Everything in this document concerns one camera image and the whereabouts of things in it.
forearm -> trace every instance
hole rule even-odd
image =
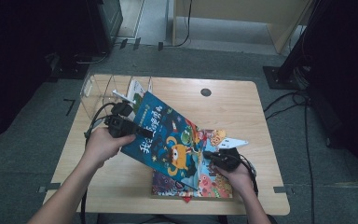
[[[80,161],[29,223],[70,223],[96,171],[96,167]]]
[[[270,223],[269,218],[267,217],[263,206],[261,206],[260,201],[258,201],[253,189],[243,188],[239,193],[243,200],[243,204],[245,205],[249,224]]]

round hole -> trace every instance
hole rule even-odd
[[[212,94],[212,92],[209,89],[201,90],[201,95],[203,95],[203,96],[210,96],[211,94]]]

black controller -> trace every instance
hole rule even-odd
[[[220,149],[218,152],[204,151],[202,155],[227,172],[234,171],[241,164],[240,153],[235,147]]]
[[[126,102],[118,103],[112,108],[112,115],[105,119],[110,135],[114,138],[122,137],[129,134],[140,134],[147,138],[153,138],[153,132],[144,129],[134,122],[126,119],[132,112],[132,107]]]

black tape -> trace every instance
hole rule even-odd
[[[129,41],[129,39],[124,39],[123,41],[121,41],[121,45],[120,45],[120,49],[124,49],[127,45],[127,41]]]
[[[158,51],[162,51],[162,48],[164,48],[164,44],[162,42],[158,42]]]
[[[286,193],[286,188],[284,186],[281,187],[274,187],[275,193]]]
[[[133,45],[133,50],[139,48],[139,44],[141,43],[141,37],[135,39],[135,44]]]
[[[61,186],[61,183],[50,183],[48,184],[47,187],[45,186],[40,186],[39,189],[37,190],[38,193],[46,193],[48,192],[48,190],[51,189],[59,189]]]
[[[68,111],[66,112],[66,116],[68,116],[69,113],[71,113],[72,108],[74,107],[75,100],[68,100],[68,99],[63,99],[63,100],[64,100],[64,101],[70,101],[70,102],[72,102],[71,105],[69,106]]]

book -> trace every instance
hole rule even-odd
[[[197,131],[202,145],[201,151],[218,151],[218,145],[226,137],[223,130]],[[153,171],[151,194],[154,197],[193,197],[195,199],[232,199],[232,187],[228,180],[222,176],[210,160],[200,156],[200,180],[197,189],[171,179],[156,170]]]
[[[137,134],[121,152],[173,180],[198,189],[203,147],[203,142],[195,137],[198,127],[149,91],[133,121],[152,131],[153,138]]]

